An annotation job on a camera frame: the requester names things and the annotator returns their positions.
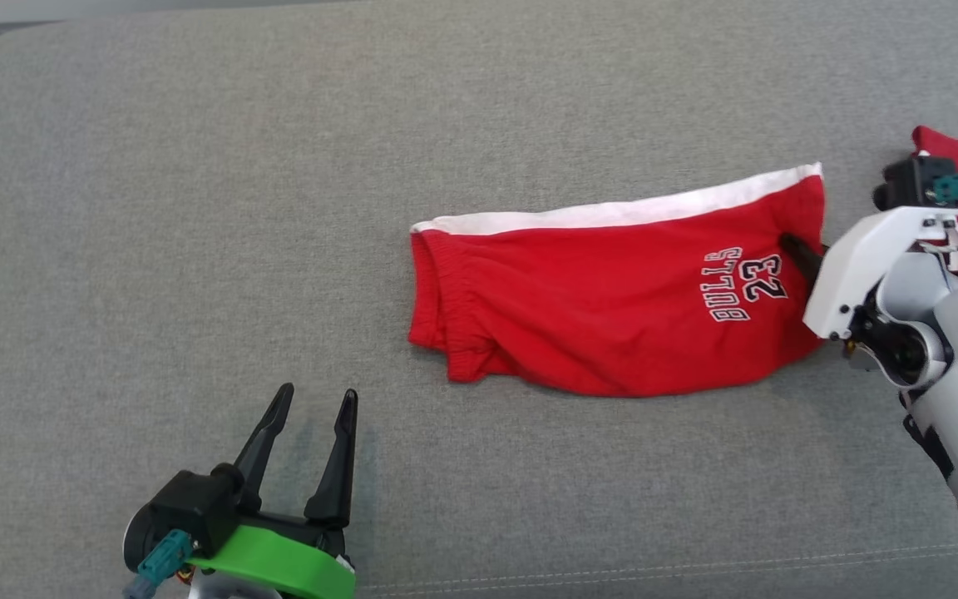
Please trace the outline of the grey fabric sofa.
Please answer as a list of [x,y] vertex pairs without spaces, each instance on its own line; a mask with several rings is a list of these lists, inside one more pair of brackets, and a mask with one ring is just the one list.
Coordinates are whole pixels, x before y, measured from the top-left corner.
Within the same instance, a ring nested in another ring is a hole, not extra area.
[[958,599],[958,512],[835,344],[757,384],[452,384],[409,227],[822,163],[824,239],[958,136],[957,0],[373,0],[0,37],[0,599],[121,599],[235,458],[299,514],[358,403],[358,599]]

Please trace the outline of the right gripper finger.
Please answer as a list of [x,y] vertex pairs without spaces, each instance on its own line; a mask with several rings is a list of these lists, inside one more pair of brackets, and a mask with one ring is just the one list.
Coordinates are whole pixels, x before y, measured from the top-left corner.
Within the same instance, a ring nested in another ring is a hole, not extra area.
[[821,245],[822,250],[816,251],[806,240],[791,234],[780,235],[779,245],[806,283],[815,283],[822,268],[822,254],[828,247]]

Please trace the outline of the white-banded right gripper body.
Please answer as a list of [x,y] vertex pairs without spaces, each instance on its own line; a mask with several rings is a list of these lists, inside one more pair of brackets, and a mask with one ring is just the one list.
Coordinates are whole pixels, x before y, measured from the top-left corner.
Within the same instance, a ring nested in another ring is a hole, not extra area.
[[958,288],[938,241],[958,241],[958,210],[901,207],[855,224],[822,258],[803,323],[847,339],[856,308],[873,302],[897,323],[923,321]]

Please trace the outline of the red Bulls 23 shorts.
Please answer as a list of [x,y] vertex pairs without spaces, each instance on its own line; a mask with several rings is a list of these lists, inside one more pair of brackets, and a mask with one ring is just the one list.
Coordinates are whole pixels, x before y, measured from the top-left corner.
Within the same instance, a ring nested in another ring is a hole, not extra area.
[[410,344],[447,377],[590,397],[751,384],[806,358],[808,283],[780,245],[820,246],[820,163],[648,200],[419,221]]

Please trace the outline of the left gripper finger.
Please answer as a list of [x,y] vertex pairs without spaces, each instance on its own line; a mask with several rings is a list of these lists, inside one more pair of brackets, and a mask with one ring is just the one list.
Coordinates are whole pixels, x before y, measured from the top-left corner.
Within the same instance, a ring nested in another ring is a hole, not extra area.
[[334,444],[322,478],[304,508],[305,519],[327,528],[346,528],[351,519],[358,401],[358,392],[347,389],[334,422]]
[[269,465],[274,440],[288,421],[294,394],[295,387],[292,383],[282,384],[235,460],[235,467],[243,478],[237,507],[244,514],[255,514],[261,509],[259,489]]

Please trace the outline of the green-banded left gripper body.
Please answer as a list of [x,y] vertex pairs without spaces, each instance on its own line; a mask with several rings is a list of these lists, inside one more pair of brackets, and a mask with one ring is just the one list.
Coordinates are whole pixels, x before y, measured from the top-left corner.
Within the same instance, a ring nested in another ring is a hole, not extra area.
[[145,505],[132,517],[122,554],[133,579],[122,599],[155,599],[176,579],[186,599],[354,599],[356,572],[346,557],[290,541],[268,528],[239,526],[216,555],[201,558],[182,531],[157,536]]

